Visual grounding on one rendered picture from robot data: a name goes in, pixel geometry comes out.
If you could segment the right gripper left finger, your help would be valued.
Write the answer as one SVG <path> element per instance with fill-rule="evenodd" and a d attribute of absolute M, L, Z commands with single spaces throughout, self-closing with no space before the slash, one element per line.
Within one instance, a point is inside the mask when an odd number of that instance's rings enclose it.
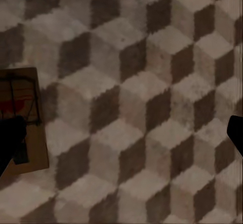
<path fill-rule="evenodd" d="M 22 116 L 0 121 L 0 176 L 25 135 L 26 128 Z"/>

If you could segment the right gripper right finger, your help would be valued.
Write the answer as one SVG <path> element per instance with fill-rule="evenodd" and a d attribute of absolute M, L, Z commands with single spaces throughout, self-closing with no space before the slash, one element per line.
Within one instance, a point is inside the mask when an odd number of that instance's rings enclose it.
<path fill-rule="evenodd" d="M 227 134 L 240 151 L 243 156 L 243 118 L 238 116 L 231 116 L 228 127 Z"/>

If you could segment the mousetrap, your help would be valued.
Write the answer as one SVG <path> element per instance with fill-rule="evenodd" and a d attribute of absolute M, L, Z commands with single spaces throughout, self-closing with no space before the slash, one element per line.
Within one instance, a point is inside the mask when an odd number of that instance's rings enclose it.
<path fill-rule="evenodd" d="M 0 178 L 49 169 L 36 67 L 0 69 L 0 121 L 17 116 L 26 135 Z"/>

